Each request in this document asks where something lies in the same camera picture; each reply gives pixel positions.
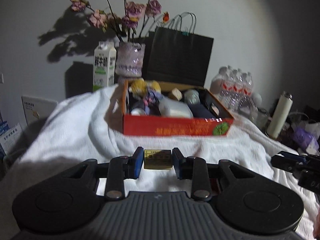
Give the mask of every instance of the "water bottle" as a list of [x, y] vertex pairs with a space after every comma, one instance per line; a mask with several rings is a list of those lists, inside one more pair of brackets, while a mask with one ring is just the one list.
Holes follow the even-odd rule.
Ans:
[[236, 111], [238, 110], [239, 103], [243, 97], [243, 89], [244, 89], [244, 83], [243, 83], [243, 75], [240, 68], [238, 68], [237, 72], [237, 79], [235, 80], [234, 86], [233, 86], [233, 105], [232, 110]]
[[222, 83], [227, 77], [227, 67], [221, 67], [219, 73], [211, 80], [210, 92], [219, 98], [222, 88]]
[[251, 73], [248, 72], [245, 81], [244, 81], [244, 88], [243, 88], [243, 97], [240, 101], [239, 107], [248, 107], [250, 106], [250, 97], [253, 91], [253, 81]]
[[227, 109], [233, 109], [233, 106], [234, 106], [235, 94], [234, 94], [233, 87], [235, 85], [235, 82], [238, 82], [237, 74], [238, 74], [238, 71], [234, 69], [229, 75], [229, 79], [227, 82], [228, 96], [225, 102], [223, 103]]
[[233, 82], [230, 81], [230, 79], [229, 79], [229, 76], [231, 74], [232, 74], [232, 67], [228, 66], [227, 72], [224, 75], [223, 82], [221, 83], [220, 94], [219, 94], [219, 101], [225, 107], [227, 107], [227, 105], [228, 105], [230, 91], [232, 91], [232, 87], [233, 87]]

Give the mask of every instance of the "orange flower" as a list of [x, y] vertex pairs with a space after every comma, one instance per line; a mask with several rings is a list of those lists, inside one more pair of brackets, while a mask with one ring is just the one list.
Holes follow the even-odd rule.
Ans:
[[167, 21], [169, 21], [169, 13], [168, 12], [164, 13], [162, 20], [163, 20], [163, 23], [166, 23]]

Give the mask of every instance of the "green leaf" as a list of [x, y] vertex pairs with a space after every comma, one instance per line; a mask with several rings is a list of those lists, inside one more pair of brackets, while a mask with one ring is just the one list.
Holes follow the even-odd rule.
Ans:
[[224, 122], [224, 123], [221, 123], [221, 124], [218, 124], [212, 134], [213, 135], [224, 135], [227, 133], [227, 131], [229, 130], [229, 124], [227, 122]]

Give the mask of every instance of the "vase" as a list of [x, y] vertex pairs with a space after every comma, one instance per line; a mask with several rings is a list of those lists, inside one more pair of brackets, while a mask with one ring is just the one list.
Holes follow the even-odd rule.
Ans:
[[145, 44], [119, 43], [116, 74], [124, 77], [141, 77], [144, 49]]

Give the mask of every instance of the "cardboard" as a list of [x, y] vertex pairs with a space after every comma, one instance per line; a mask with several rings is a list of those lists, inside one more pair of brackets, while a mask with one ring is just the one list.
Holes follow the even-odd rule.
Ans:
[[[162, 92], [170, 92], [174, 88], [187, 90], [199, 86], [170, 82], [159, 82]], [[123, 134], [138, 136], [218, 136], [226, 135], [233, 123], [233, 116], [209, 91], [209, 100], [217, 106], [221, 118], [170, 118], [162, 116], [135, 116], [129, 114], [128, 81], [124, 83], [122, 98]]]

